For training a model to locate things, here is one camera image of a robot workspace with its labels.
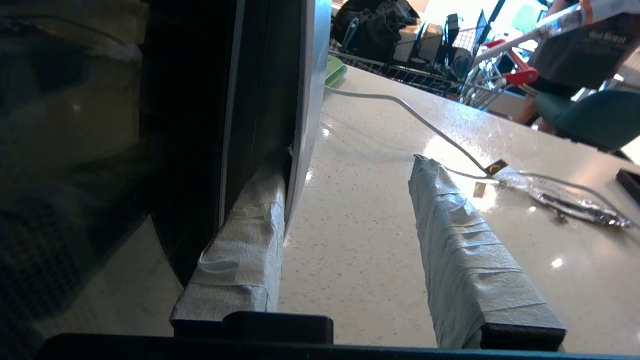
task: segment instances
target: red cart handle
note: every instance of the red cart handle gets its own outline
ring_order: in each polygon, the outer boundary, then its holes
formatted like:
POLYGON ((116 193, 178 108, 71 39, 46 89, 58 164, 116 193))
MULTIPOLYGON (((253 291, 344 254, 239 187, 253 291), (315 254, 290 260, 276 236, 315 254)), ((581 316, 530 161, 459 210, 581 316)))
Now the red cart handle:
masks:
MULTIPOLYGON (((507 40, 504 40, 504 39, 498 39, 494 41, 489 41, 484 45, 488 48, 492 48, 506 41, 507 40)), ((529 66, 529 64, 526 61, 524 61, 524 59, 522 58, 522 55, 520 55, 519 53, 516 53, 513 49, 509 49, 506 52, 507 52, 507 55, 509 55, 509 57, 511 58, 511 60, 513 60, 513 63, 516 64, 516 66, 518 67, 518 70, 514 74, 510 72, 505 72, 502 75, 504 76, 505 79, 507 79, 507 81, 509 81, 511 84, 519 86, 522 84, 529 84, 537 80, 538 71, 534 67, 529 66)))

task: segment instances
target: gray t-shirt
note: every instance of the gray t-shirt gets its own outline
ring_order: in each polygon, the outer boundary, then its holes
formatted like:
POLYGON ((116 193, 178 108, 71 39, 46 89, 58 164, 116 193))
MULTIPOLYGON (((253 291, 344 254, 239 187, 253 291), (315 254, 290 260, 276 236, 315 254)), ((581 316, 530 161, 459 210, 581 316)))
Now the gray t-shirt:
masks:
POLYGON ((542 41, 532 64, 542 78, 555 83, 598 88, 639 40, 640 15, 622 13, 542 41))

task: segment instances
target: black object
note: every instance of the black object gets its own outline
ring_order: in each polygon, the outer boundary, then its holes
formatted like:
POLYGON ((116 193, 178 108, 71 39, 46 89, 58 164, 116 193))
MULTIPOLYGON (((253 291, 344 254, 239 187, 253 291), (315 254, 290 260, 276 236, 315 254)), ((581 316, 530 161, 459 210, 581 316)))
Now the black object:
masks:
POLYGON ((505 74, 511 72, 515 68, 515 64, 509 56, 502 56, 500 60, 498 60, 496 68, 498 69, 499 73, 505 74))
POLYGON ((483 349, 558 351, 564 329, 486 323, 481 327, 483 349))
POLYGON ((444 50, 438 54, 438 61, 444 61, 444 58, 447 58, 449 79, 464 83, 480 45, 484 43, 490 30, 491 27, 482 10, 475 29, 467 31, 460 31, 457 14, 447 17, 444 50))
POLYGON ((416 25, 418 13, 406 0, 350 0, 335 15, 333 37, 343 43, 353 19, 358 29, 349 40, 354 55, 376 61, 389 61, 401 37, 398 31, 416 25))
POLYGON ((640 204, 640 175, 634 172, 620 169, 616 174, 616 180, 622 185, 629 195, 640 204))
POLYGON ((503 168, 508 167, 509 164, 507 164, 504 160, 499 159, 498 161, 496 161, 495 163, 487 166, 486 168, 484 168, 484 172, 488 175, 495 175, 498 171, 502 170, 503 168))
POLYGON ((621 158, 621 159, 623 159, 623 160, 627 160, 627 161, 633 162, 633 160, 631 160, 631 158, 629 158, 629 157, 627 156, 627 154, 625 154, 625 152, 624 152, 624 151, 622 151, 621 149, 613 150, 613 151, 612 151, 612 152, 610 152, 609 154, 610 154, 610 155, 613 155, 613 156, 617 156, 617 157, 619 157, 619 158, 621 158))
MULTIPOLYGON (((503 56, 502 58, 509 59, 509 56, 503 56)), ((581 87, 579 86, 570 86, 556 83, 555 81, 547 80, 542 76, 539 76, 534 82, 529 83, 529 86, 539 92, 555 95, 568 100, 570 100, 575 95, 575 93, 577 93, 581 89, 581 87)))
POLYGON ((220 54, 230 53, 234 14, 235 6, 226 1, 214 6, 154 0, 149 6, 140 136, 160 139, 156 156, 163 163, 143 196, 183 286, 200 251, 221 225, 218 204, 230 57, 220 54), (210 21, 195 15, 203 13, 219 16, 210 21), (211 59, 219 59, 217 65, 212 66, 211 59))
POLYGON ((236 311, 221 322, 174 320, 172 326, 178 338, 333 344, 333 320, 321 315, 236 311))

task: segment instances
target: person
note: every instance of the person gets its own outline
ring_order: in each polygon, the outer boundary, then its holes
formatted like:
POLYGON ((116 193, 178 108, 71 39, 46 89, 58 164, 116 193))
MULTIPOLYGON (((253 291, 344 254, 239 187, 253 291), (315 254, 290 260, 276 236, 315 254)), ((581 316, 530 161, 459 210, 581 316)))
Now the person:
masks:
MULTIPOLYGON (((545 17, 578 2, 555 0, 545 17)), ((637 47, 640 35, 637 23, 638 15, 622 13, 545 40, 532 57, 531 63, 539 76, 529 86, 566 99, 583 87, 599 88, 637 47)), ((537 118, 534 97, 526 95, 513 121, 530 126, 537 118)), ((544 119, 538 129, 553 133, 553 127, 544 119)))

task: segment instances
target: green container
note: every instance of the green container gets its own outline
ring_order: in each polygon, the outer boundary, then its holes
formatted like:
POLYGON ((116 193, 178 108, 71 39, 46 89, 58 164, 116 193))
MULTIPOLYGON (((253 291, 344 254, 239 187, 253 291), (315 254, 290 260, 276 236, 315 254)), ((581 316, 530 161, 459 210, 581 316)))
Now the green container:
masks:
POLYGON ((332 86, 346 72, 347 66, 342 63, 342 60, 329 55, 329 59, 326 63, 326 77, 324 78, 324 85, 332 86))

